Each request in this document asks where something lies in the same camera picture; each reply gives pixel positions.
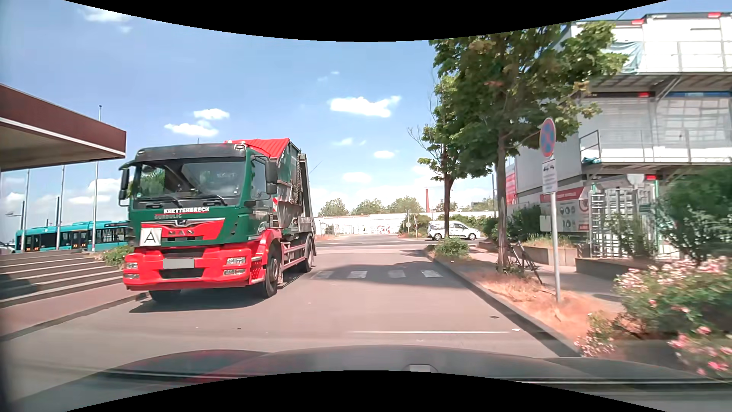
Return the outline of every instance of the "bus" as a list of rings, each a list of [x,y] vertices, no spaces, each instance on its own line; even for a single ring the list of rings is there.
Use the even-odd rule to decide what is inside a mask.
[[[124,240],[127,221],[98,221],[97,222],[97,251],[104,251],[126,245]],[[61,226],[60,249],[92,249],[92,230],[94,222],[80,221],[67,226]],[[49,251],[56,250],[56,227],[34,227],[26,230],[26,247],[20,248],[22,230],[15,233],[16,251]]]

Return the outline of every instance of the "windshield wiper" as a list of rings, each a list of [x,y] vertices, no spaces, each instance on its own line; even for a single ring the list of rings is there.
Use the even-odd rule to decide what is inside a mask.
[[[181,205],[181,202],[172,196],[157,196],[157,197],[144,197],[142,199],[138,199],[138,202],[172,202],[178,207],[183,207]]]
[[[221,202],[222,205],[228,206],[228,204],[226,203],[224,198],[222,198],[221,196],[219,196],[217,194],[198,194],[198,195],[191,196],[191,197],[184,197],[183,199],[216,199],[219,202]]]

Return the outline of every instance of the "truck wheel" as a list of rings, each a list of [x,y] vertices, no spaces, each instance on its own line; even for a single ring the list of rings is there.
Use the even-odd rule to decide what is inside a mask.
[[[313,253],[313,238],[308,237],[305,241],[305,256],[306,259],[302,262],[297,264],[297,269],[300,272],[308,273],[313,269],[313,258],[315,257],[315,254]]]
[[[280,270],[280,261],[276,256],[269,255],[264,280],[259,282],[258,294],[261,298],[271,298],[277,293],[277,274]]]
[[[178,299],[180,290],[150,290],[150,297],[159,304],[169,304]]]

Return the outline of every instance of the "sidewalk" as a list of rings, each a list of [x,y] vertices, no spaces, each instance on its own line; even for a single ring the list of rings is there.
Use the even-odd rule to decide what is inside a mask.
[[[17,336],[18,332],[22,334],[33,326],[54,324],[54,321],[60,323],[64,318],[91,314],[97,310],[134,301],[139,295],[139,292],[127,290],[124,284],[120,282],[82,292],[1,308],[0,339],[12,338]]]
[[[495,264],[498,261],[498,254],[470,248],[470,258]],[[554,279],[554,267],[552,265],[539,265],[539,277],[544,285],[551,289],[556,288]],[[595,276],[575,272],[574,266],[559,266],[559,281],[562,290],[571,290],[579,295],[587,295],[603,301],[605,304],[618,311],[622,310],[620,297],[613,292],[613,282]]]

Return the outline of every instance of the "road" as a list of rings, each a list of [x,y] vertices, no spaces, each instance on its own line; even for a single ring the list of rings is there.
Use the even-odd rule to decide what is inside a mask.
[[[428,243],[323,241],[313,270],[265,301],[247,289],[191,291],[173,306],[130,302],[12,339],[12,397],[188,350],[404,344],[555,356],[424,257]]]

